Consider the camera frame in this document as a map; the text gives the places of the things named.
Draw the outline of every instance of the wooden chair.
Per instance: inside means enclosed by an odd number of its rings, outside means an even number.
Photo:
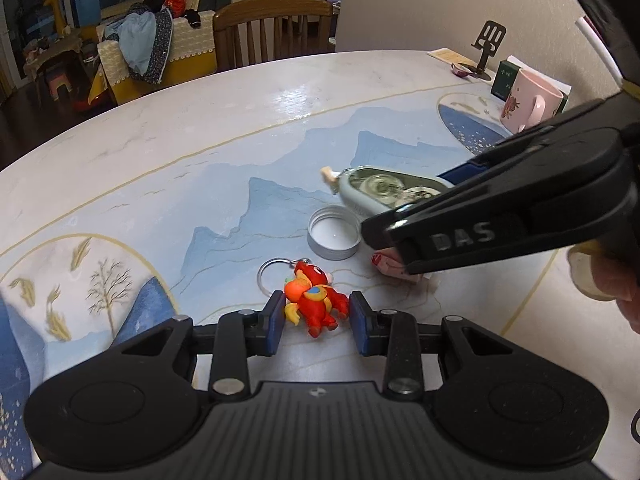
[[[269,61],[267,53],[267,34],[264,20],[273,18],[273,53],[275,59],[294,57],[296,52],[302,56],[324,54],[329,48],[329,30],[333,9],[324,0],[241,0],[220,9],[213,18],[213,38],[216,45],[218,71],[224,72],[242,66],[242,47],[239,27],[246,24],[247,57],[249,64],[256,63],[254,28],[252,22],[260,21],[260,62]],[[298,17],[296,38],[294,41],[293,17]],[[319,16],[319,47],[311,52],[308,46],[308,16]],[[282,20],[287,19],[287,41],[282,41]]]

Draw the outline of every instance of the mug handle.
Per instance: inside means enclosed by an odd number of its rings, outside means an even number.
[[[524,130],[540,124],[542,122],[542,116],[545,114],[546,102],[542,95],[536,95],[536,102],[533,104],[533,111],[529,116],[527,124],[524,126]]]

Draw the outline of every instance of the pile of clothes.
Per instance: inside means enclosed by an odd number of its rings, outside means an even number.
[[[132,4],[124,17],[105,27],[104,39],[118,42],[133,79],[162,81],[174,18],[183,16],[191,27],[200,28],[200,15],[185,6],[185,0],[145,0]]]

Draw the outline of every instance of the round table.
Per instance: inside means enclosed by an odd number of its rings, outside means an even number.
[[[591,380],[610,407],[596,463],[637,480],[629,427],[640,408],[640,337],[613,304],[574,289],[564,251],[411,285],[378,274],[364,246],[328,262],[306,245],[308,216],[338,202],[320,167],[439,174],[507,135],[501,105],[488,85],[456,78],[424,52],[304,57],[137,99],[6,168],[0,416],[12,430],[0,426],[0,476],[31,468],[21,414],[43,380],[175,312],[205,324],[259,310],[267,299],[255,284],[260,264],[310,257],[339,291],[362,290],[374,309],[434,323],[461,314]],[[289,272],[270,267],[265,284],[282,287]],[[317,340],[287,324],[278,354],[249,364],[255,388],[260,380],[380,383],[384,359],[357,355],[344,324]],[[438,387],[434,359],[424,364],[427,386]],[[194,386],[206,388],[207,365],[199,359]]]

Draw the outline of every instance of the pink mug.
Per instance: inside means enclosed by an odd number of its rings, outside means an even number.
[[[564,95],[551,83],[528,70],[520,69],[504,104],[500,122],[512,134],[553,117]]]

